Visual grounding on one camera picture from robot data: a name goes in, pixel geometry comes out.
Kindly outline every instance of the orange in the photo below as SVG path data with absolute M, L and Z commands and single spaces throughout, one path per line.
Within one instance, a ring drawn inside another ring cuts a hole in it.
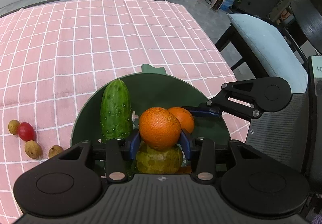
M 175 145 L 180 137 L 181 126 L 177 118 L 164 108 L 150 108 L 139 119 L 140 136 L 156 150 Z
M 173 107 L 168 109 L 169 112 L 175 115 L 179 120 L 182 129 L 186 129 L 190 134 L 194 130 L 194 117 L 192 114 L 183 108 Z

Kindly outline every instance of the black cable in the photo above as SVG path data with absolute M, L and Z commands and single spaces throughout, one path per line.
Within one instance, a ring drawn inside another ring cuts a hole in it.
M 205 1 L 206 1 L 206 2 L 207 2 L 207 4 L 209 4 L 209 5 L 211 5 L 211 4 L 213 3 L 211 0 L 205 0 Z

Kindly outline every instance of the dark green bowl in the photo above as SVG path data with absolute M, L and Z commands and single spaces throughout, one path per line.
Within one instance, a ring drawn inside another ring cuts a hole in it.
M 151 107 L 198 106 L 207 102 L 207 97 L 190 84 L 169 76 L 164 68 L 153 68 L 142 65 L 142 73 L 121 77 L 131 96 L 132 110 L 141 115 Z M 85 103 L 78 114 L 71 135 L 71 145 L 83 140 L 98 143 L 101 138 L 99 123 L 100 106 L 105 90 L 102 86 Z M 230 139 L 229 131 L 223 118 L 195 117 L 195 128 L 192 137 L 206 137 L 218 144 L 226 144 Z

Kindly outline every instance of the tablecloth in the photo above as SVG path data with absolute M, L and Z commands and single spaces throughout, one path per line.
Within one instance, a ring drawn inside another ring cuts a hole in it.
M 144 63 L 165 67 L 208 97 L 236 80 L 187 10 L 167 1 L 70 0 L 0 19 L 1 224 L 21 215 L 15 180 L 46 160 L 51 146 L 69 148 L 86 100 L 107 82 L 140 72 Z M 223 118 L 231 137 L 244 141 L 249 123 L 230 114 Z M 43 149 L 39 160 L 9 133 L 12 119 L 35 128 Z

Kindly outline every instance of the red cherry tomato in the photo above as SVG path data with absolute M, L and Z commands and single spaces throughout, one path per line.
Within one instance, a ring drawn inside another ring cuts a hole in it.
M 23 122 L 19 125 L 18 127 L 18 136 L 23 140 L 23 141 L 30 141 L 35 139 L 35 130 L 33 127 L 27 123 Z

